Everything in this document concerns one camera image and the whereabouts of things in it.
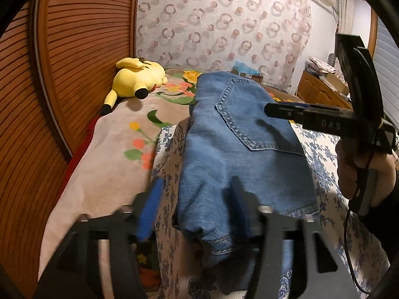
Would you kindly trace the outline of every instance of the blue denim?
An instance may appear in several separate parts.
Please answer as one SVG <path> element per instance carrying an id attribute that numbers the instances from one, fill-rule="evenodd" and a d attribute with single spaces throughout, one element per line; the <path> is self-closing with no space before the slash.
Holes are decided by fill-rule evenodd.
<path id="1" fill-rule="evenodd" d="M 231 196 L 231 177 L 261 205 L 300 217 L 317 210 L 302 146 L 287 120 L 269 118 L 274 102 L 258 83 L 227 72 L 198 78 L 180 175 L 178 225 L 203 245 L 203 264 L 216 267 L 225 294 L 246 290 L 259 247 L 242 229 L 244 217 Z M 292 243 L 285 243 L 283 273 Z"/>

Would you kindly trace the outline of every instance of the wooden louvered door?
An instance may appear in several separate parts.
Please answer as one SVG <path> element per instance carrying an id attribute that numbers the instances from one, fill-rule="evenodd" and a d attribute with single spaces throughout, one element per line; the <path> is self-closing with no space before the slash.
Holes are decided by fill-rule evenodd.
<path id="1" fill-rule="evenodd" d="M 39 0 L 39 45 L 72 145 L 98 113 L 115 75 L 115 63 L 133 55 L 136 0 Z"/>
<path id="2" fill-rule="evenodd" d="M 35 289 L 41 238 L 67 158 L 49 126 L 29 52 L 27 3 L 0 39 L 0 263 Z"/>
<path id="3" fill-rule="evenodd" d="M 30 0 L 0 39 L 0 264 L 27 298 L 67 163 L 134 55 L 135 17 L 136 0 Z"/>

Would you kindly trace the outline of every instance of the sleeve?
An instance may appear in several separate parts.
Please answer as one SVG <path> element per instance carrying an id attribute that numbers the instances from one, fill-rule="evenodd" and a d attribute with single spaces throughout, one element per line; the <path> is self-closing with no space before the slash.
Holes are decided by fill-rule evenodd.
<path id="1" fill-rule="evenodd" d="M 399 174 L 396 171 L 396 184 L 391 194 L 379 206 L 370 208 L 360 220 L 376 238 L 386 252 L 390 262 L 399 251 Z"/>

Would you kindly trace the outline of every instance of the patterned curtain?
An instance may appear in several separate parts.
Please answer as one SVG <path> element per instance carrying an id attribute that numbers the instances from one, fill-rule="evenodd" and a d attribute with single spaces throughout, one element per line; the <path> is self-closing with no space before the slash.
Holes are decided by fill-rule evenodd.
<path id="1" fill-rule="evenodd" d="M 230 71 L 235 61 L 288 90 L 311 31 L 308 0 L 138 0 L 138 57 Z"/>

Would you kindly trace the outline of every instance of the blue floral bedsheet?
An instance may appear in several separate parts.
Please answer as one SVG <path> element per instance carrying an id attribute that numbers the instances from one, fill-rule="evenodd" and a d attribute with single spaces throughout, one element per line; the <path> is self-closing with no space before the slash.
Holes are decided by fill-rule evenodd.
<path id="1" fill-rule="evenodd" d="M 216 278 L 208 268 L 201 266 L 201 248 L 188 243 L 181 232 L 172 227 L 187 124 L 188 118 L 177 126 L 163 128 L 156 149 L 152 175 L 160 175 L 164 179 L 164 193 L 156 218 L 158 258 L 162 274 L 162 285 L 156 297 L 242 299 L 245 292 L 225 296 L 218 290 Z M 292 127 L 312 171 L 323 231 L 348 268 L 343 246 L 348 204 L 339 191 L 336 174 L 335 145 L 339 138 L 304 130 L 296 124 L 292 124 Z M 348 247 L 358 282 L 364 289 L 372 290 L 388 269 L 388 259 L 380 242 L 367 231 L 357 216 L 350 218 L 348 230 Z M 290 273 L 282 277 L 279 299 L 288 297 L 290 277 Z M 359 293 L 359 297 L 366 298 L 366 295 Z"/>

